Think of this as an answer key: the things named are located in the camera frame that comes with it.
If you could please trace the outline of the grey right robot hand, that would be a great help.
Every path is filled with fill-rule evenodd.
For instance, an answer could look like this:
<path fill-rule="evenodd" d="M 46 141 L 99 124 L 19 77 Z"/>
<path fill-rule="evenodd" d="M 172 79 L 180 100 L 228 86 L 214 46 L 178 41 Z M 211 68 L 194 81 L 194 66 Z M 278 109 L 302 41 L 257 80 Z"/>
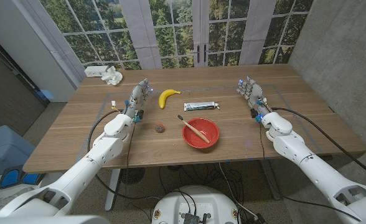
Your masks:
<path fill-rule="evenodd" d="M 249 76 L 246 79 L 247 81 L 238 81 L 237 92 L 247 101 L 250 107 L 251 117 L 261 121 L 272 110 L 267 104 L 267 99 L 263 96 L 261 86 Z"/>

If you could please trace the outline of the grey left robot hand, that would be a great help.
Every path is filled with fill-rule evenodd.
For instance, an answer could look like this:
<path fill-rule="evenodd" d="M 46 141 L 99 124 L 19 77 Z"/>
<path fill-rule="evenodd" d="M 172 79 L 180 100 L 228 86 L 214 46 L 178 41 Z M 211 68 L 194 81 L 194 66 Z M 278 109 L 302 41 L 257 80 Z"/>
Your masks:
<path fill-rule="evenodd" d="M 139 111 L 143 110 L 148 96 L 153 92 L 149 87 L 149 80 L 140 81 L 131 92 L 124 114 L 135 120 Z"/>

